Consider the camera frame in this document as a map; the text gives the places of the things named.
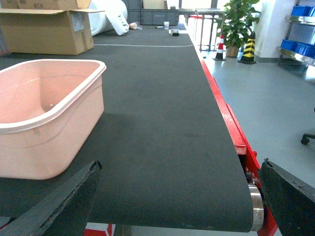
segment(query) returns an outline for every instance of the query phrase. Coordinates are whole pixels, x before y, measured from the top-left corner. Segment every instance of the chair wheel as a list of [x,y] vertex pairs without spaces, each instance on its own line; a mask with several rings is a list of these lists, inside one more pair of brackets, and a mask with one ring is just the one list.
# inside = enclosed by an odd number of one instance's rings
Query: chair wheel
[[308,138],[301,139],[301,144],[307,145],[310,142]]

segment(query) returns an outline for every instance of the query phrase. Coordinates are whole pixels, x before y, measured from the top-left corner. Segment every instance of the traffic cone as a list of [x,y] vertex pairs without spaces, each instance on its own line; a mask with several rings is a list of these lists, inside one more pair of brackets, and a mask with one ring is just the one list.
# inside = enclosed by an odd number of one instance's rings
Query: traffic cone
[[213,60],[226,60],[225,58],[223,58],[223,43],[224,43],[224,35],[222,33],[220,37],[218,50],[217,50],[217,55],[215,58],[212,58]]
[[244,49],[243,55],[238,62],[243,63],[243,64],[255,64],[256,61],[254,61],[254,54],[255,54],[255,38],[256,34],[253,31],[252,34],[250,35],[246,48]]

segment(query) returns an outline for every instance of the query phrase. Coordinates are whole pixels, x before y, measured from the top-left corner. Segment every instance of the green plant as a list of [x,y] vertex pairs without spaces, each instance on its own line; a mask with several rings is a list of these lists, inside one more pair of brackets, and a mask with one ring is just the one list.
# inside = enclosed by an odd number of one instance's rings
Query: green plant
[[225,15],[222,32],[224,34],[224,44],[228,48],[235,46],[242,47],[247,43],[247,40],[252,33],[252,23],[259,22],[259,17],[252,6],[258,3],[259,0],[230,0],[225,4]]

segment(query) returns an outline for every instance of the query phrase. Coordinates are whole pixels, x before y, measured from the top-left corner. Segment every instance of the conveyor belt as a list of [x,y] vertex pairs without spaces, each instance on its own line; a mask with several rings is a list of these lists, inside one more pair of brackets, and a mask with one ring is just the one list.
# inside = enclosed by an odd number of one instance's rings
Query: conveyor belt
[[[249,188],[189,36],[144,26],[120,37],[102,33],[94,43],[75,57],[1,59],[1,68],[30,59],[96,59],[107,70],[105,112],[70,167],[49,180],[0,179],[0,215],[21,215],[99,160],[89,222],[248,232]],[[168,47],[147,47],[154,45]]]

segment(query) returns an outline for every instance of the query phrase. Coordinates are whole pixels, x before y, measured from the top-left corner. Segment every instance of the white cable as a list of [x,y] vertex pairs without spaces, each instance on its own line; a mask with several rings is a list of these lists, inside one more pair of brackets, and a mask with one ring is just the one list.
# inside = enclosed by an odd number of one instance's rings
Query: white cable
[[184,48],[191,47],[191,45],[185,46],[156,46],[156,45],[129,45],[129,44],[94,44],[94,46],[128,46],[128,47],[153,47],[153,48]]

